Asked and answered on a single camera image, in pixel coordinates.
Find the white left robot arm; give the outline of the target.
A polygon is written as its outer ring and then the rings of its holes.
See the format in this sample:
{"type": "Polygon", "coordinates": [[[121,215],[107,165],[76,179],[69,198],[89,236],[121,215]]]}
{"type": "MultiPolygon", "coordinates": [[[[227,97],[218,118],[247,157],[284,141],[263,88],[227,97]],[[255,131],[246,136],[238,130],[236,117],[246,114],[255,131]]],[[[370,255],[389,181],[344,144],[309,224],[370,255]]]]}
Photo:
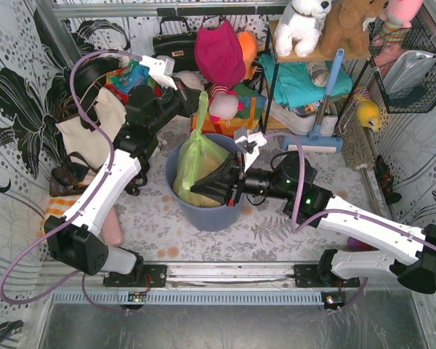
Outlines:
{"type": "Polygon", "coordinates": [[[191,117],[208,108],[205,92],[189,88],[181,79],[173,82],[176,86],[165,88],[161,96],[147,84],[130,90],[125,122],[110,142],[105,163],[69,210],[44,223],[54,260],[89,276],[109,272],[133,281],[142,278],[142,256],[108,245],[100,233],[109,211],[129,183],[146,182],[158,132],[177,115],[191,117]]]}

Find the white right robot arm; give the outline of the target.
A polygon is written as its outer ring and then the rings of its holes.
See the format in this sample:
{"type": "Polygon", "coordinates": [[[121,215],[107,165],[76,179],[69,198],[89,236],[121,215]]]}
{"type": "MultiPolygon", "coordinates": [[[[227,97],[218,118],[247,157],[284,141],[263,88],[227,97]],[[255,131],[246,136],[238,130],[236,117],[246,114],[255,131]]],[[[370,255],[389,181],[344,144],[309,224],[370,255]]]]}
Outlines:
{"type": "Polygon", "coordinates": [[[245,168],[246,155],[237,151],[191,191],[233,206],[241,195],[279,198],[284,212],[297,214],[296,225],[334,230],[370,246],[363,252],[327,249],[315,269],[315,282],[340,286],[350,279],[391,276],[422,294],[436,291],[436,225],[407,226],[362,210],[314,184],[316,170],[299,163],[296,151],[279,154],[270,170],[245,168]]]}

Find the green plastic trash bag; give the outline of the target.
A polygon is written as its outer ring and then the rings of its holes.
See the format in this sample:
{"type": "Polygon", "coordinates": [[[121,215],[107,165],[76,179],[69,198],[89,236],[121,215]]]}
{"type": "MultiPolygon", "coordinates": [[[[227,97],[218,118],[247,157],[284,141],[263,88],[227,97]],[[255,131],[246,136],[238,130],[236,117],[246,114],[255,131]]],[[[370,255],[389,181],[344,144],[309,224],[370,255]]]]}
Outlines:
{"type": "Polygon", "coordinates": [[[209,96],[205,91],[202,91],[198,100],[196,127],[180,147],[177,175],[173,184],[173,191],[181,201],[201,208],[213,208],[221,206],[221,204],[212,198],[193,193],[192,186],[215,171],[229,154],[223,147],[202,133],[208,106],[209,96]]]}

